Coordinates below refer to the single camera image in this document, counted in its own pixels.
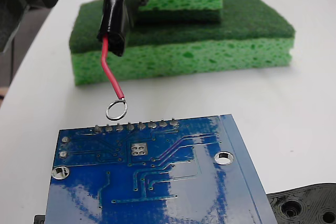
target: blue circuit board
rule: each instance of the blue circuit board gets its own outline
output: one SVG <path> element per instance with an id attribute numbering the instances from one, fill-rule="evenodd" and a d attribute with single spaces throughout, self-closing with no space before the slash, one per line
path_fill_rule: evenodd
<path id="1" fill-rule="evenodd" d="M 276 223 L 231 115 L 59 132 L 46 224 Z"/>

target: wire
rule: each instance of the wire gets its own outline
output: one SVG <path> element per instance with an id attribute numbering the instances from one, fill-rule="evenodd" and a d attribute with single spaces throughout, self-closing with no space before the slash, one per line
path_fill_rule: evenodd
<path id="1" fill-rule="evenodd" d="M 102 52 L 101 52 L 101 66 L 103 67 L 103 70 L 107 76 L 107 78 L 110 80 L 116 94 L 117 97 L 119 99 L 124 99 L 125 96 L 123 94 L 123 92 L 121 91 L 121 88 L 116 80 L 116 78 L 114 77 L 113 73 L 111 72 L 109 66 L 107 65 L 107 56 L 108 56 L 108 52 L 109 52 L 109 39 L 107 34 L 104 35 L 103 37 L 103 46 L 102 46 Z"/>

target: white table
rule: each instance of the white table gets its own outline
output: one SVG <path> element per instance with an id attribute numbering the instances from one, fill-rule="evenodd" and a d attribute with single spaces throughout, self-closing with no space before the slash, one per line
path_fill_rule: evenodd
<path id="1" fill-rule="evenodd" d="M 73 83 L 68 41 L 89 1 L 59 0 L 0 109 L 1 223 L 45 213 L 60 129 L 109 123 L 111 84 Z M 297 31 L 290 67 L 121 82 L 121 123 L 231 113 L 266 193 L 336 183 L 336 0 L 263 1 Z"/>

